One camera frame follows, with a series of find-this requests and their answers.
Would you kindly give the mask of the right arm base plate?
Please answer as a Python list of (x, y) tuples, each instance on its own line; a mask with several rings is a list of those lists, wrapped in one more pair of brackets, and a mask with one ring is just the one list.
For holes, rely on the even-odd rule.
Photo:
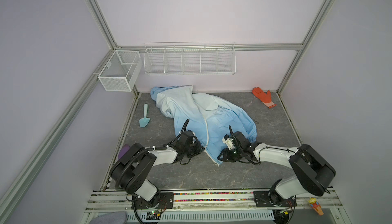
[(253, 191), (256, 207), (296, 207), (297, 202), (294, 197), (283, 199), (275, 192), (266, 190)]

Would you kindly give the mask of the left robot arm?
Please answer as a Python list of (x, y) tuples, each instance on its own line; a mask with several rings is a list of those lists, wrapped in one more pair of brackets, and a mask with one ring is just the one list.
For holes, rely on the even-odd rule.
[(124, 190), (127, 194), (142, 198), (149, 205), (157, 205), (160, 190), (147, 176), (154, 166), (180, 163), (187, 158), (201, 154), (205, 147), (195, 134), (188, 130), (181, 132), (171, 142), (161, 147), (144, 147), (139, 143), (126, 145), (126, 151), (112, 166), (109, 174), (115, 181), (115, 188)]

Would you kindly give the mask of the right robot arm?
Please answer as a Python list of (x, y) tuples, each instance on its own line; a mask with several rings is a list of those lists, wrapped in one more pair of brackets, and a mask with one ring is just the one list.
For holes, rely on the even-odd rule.
[(266, 200), (274, 206), (281, 206), (286, 200), (307, 192), (323, 196), (336, 176), (331, 164), (308, 144), (296, 148), (251, 143), (241, 132), (231, 132), (222, 141), (226, 148), (218, 156), (220, 161), (254, 165), (269, 162), (293, 170), (294, 176), (277, 180), (269, 189)]

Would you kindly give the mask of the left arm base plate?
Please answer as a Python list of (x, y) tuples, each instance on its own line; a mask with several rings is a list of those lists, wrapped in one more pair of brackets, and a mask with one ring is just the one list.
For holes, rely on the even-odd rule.
[(133, 196), (134, 204), (137, 209), (172, 209), (174, 204), (173, 192), (158, 192), (149, 201)]

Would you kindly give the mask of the light blue jacket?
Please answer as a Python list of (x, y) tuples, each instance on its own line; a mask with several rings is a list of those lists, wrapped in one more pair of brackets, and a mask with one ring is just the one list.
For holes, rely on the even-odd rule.
[(189, 120), (187, 128), (195, 133), (217, 165), (222, 164), (218, 156), (227, 147), (222, 139), (230, 134), (229, 128), (242, 132), (250, 142), (257, 139), (256, 125), (242, 108), (218, 96), (193, 93), (192, 85), (154, 87), (150, 95), (161, 113), (174, 120), (176, 135)]

